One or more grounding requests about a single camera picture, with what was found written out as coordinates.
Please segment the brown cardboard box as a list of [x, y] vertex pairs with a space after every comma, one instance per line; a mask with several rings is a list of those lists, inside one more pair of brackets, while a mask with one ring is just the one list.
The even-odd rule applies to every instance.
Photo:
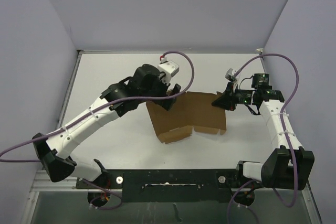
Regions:
[[212, 106], [220, 93], [186, 92], [176, 98], [170, 110], [152, 101], [146, 103], [155, 134], [164, 144], [180, 141], [192, 133], [223, 135], [226, 130], [225, 110]]

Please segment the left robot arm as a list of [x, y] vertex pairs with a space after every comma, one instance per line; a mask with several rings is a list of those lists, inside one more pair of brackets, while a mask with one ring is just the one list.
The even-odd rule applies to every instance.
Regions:
[[72, 176], [84, 178], [95, 188], [107, 181], [107, 171], [97, 159], [85, 160], [72, 153], [84, 140], [101, 127], [135, 110], [144, 97], [156, 97], [156, 104], [169, 110], [175, 98], [168, 96], [179, 93], [176, 84], [168, 90], [170, 81], [179, 71], [173, 61], [157, 67], [143, 64], [133, 76], [110, 85], [85, 111], [54, 132], [53, 136], [33, 143], [38, 159], [52, 182], [59, 182]]

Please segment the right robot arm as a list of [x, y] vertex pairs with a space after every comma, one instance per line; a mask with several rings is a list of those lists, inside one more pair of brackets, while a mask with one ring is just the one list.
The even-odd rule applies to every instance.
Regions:
[[225, 77], [229, 81], [226, 89], [212, 106], [227, 111], [234, 111], [238, 104], [247, 108], [256, 106], [257, 111], [250, 112], [264, 119], [274, 149], [264, 163], [240, 161], [233, 174], [234, 182], [244, 187], [254, 179], [267, 188], [293, 189], [296, 179], [298, 190], [303, 190], [314, 164], [314, 155], [303, 148], [293, 132], [289, 115], [281, 111], [285, 103], [281, 91], [269, 85], [269, 75], [265, 73], [251, 77], [250, 90], [239, 88], [236, 70], [229, 69]]

